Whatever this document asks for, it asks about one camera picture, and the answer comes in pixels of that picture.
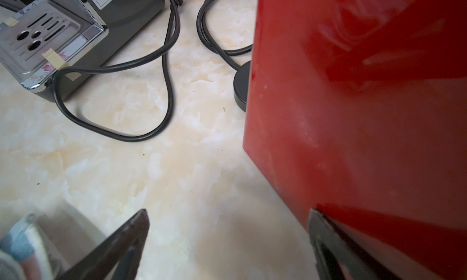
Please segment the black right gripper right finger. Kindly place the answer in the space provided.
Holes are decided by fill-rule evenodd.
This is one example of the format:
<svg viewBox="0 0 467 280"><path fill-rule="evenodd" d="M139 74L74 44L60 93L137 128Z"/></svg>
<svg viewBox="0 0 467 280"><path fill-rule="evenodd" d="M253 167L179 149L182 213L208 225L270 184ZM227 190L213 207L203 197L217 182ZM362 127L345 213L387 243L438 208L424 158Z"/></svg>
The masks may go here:
<svg viewBox="0 0 467 280"><path fill-rule="evenodd" d="M351 280L399 278L318 210L310 211L307 229L321 280L345 280L348 276Z"/></svg>

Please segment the red capsule coffee machine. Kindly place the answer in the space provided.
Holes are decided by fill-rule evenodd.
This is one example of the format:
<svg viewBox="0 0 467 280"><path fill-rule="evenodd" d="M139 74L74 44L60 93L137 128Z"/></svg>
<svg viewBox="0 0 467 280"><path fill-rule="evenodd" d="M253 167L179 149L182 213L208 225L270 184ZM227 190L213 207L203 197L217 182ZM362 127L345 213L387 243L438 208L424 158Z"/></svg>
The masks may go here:
<svg viewBox="0 0 467 280"><path fill-rule="evenodd" d="M467 0L259 0L243 147L398 280L467 277Z"/></svg>

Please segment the grey steel coffee machine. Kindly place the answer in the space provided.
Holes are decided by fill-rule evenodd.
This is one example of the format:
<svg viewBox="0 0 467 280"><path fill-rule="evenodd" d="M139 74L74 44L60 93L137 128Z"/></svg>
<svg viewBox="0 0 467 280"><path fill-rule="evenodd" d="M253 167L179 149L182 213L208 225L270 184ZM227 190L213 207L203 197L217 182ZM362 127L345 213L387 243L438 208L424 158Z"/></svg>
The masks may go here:
<svg viewBox="0 0 467 280"><path fill-rule="evenodd" d="M27 91L53 102L61 66L102 66L165 0L1 0L1 63Z"/></svg>

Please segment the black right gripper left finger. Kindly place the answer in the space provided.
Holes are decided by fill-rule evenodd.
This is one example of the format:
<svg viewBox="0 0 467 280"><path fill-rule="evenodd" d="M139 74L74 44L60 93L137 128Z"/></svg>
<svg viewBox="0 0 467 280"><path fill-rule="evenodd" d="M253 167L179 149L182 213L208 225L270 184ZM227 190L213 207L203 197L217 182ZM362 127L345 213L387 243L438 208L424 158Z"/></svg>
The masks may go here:
<svg viewBox="0 0 467 280"><path fill-rule="evenodd" d="M134 280L148 236L150 220L141 209L79 263L59 276L60 280Z"/></svg>

